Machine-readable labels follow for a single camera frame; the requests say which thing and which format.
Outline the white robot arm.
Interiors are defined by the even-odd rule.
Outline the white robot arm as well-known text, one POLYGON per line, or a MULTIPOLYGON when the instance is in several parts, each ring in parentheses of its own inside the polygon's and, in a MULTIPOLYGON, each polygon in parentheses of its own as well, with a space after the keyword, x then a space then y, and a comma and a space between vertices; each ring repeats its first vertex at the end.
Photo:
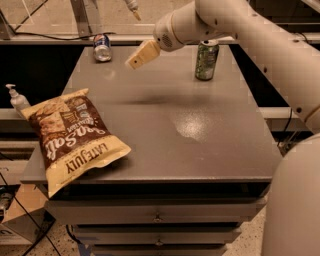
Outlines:
POLYGON ((261 256, 320 256, 320 53, 259 15, 246 0, 194 0, 155 25, 128 58, 136 69, 161 51, 230 35, 313 135, 273 174, 261 256))

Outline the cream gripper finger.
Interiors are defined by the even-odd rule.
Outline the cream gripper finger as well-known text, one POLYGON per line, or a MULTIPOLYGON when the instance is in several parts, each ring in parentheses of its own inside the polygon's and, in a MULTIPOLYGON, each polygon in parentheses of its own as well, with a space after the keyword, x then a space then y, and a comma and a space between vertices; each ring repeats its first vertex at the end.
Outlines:
POLYGON ((154 40, 144 40, 128 57, 125 64, 132 69, 138 69, 160 56, 160 46, 154 40))

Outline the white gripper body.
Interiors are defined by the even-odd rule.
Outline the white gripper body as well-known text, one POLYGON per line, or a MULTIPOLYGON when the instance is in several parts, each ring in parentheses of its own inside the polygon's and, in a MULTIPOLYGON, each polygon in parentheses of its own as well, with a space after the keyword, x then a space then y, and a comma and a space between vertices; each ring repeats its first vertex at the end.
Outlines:
POLYGON ((176 39, 172 31, 171 24, 172 14, 168 13, 160 18, 156 23, 153 30, 153 37, 159 44, 159 47, 167 52, 174 50, 176 39))

